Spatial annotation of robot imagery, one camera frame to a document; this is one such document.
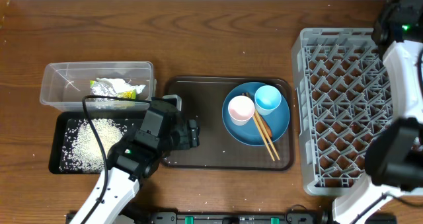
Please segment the pink cup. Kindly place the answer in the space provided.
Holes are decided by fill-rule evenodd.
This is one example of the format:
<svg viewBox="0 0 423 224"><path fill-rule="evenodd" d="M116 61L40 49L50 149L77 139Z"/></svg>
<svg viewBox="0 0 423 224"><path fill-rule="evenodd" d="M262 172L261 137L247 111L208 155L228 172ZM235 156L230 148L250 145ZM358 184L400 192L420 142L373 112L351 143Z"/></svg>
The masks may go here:
<svg viewBox="0 0 423 224"><path fill-rule="evenodd" d="M231 121L237 126L245 125L254 115L254 102L245 95L232 98L228 104Z"/></svg>

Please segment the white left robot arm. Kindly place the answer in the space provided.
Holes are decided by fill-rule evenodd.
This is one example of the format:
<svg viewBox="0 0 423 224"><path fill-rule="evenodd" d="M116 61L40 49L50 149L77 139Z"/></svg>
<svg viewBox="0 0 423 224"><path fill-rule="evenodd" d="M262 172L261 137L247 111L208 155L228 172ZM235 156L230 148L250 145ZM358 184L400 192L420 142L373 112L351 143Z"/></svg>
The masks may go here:
<svg viewBox="0 0 423 224"><path fill-rule="evenodd" d="M163 157L199 146L199 126L196 120L184 118L178 95L153 98L148 103L142 123L109 151L101 151L104 168L72 223L113 223Z"/></svg>

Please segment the yellow snack wrapper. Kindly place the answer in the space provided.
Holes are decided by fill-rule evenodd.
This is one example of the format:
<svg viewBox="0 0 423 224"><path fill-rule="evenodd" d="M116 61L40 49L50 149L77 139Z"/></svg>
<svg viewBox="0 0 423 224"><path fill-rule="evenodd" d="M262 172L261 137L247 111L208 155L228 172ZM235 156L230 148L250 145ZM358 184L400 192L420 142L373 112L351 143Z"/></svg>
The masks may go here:
<svg viewBox="0 0 423 224"><path fill-rule="evenodd" d="M92 95L136 99L145 85L131 85L123 79L97 78L90 81Z"/></svg>

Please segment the light blue cup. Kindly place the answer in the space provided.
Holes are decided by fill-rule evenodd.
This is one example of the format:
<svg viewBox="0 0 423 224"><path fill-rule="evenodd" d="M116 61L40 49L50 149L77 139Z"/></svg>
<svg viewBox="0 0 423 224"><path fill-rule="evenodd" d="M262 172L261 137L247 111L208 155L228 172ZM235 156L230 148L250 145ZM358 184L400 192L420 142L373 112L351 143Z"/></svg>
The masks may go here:
<svg viewBox="0 0 423 224"><path fill-rule="evenodd" d="M254 94L255 108L260 115L271 114L282 102L282 95L276 87L261 86Z"/></svg>

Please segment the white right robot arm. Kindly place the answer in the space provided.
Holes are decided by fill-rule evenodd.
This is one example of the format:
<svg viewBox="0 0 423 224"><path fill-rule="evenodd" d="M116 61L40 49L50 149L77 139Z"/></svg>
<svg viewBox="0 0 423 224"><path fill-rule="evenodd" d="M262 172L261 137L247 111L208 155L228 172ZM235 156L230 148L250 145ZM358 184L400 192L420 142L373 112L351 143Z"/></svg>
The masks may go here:
<svg viewBox="0 0 423 224"><path fill-rule="evenodd" d="M422 0L387 0L371 35L385 66L393 100L393 119L369 146L365 171L332 202L323 223L365 223L391 200L422 187Z"/></svg>

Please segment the pile of white rice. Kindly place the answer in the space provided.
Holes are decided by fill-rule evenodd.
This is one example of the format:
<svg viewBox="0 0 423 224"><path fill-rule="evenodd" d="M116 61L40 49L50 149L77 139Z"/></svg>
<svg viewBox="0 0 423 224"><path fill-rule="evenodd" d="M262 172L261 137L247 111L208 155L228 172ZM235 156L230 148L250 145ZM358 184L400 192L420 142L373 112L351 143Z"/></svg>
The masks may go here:
<svg viewBox="0 0 423 224"><path fill-rule="evenodd" d="M104 168L102 153L89 122L85 121L77 130L77 139L72 143L73 152L70 157L77 162L77 166L82 165L85 170L91 168L100 172ZM106 153L125 134L112 120L94 119L93 124Z"/></svg>

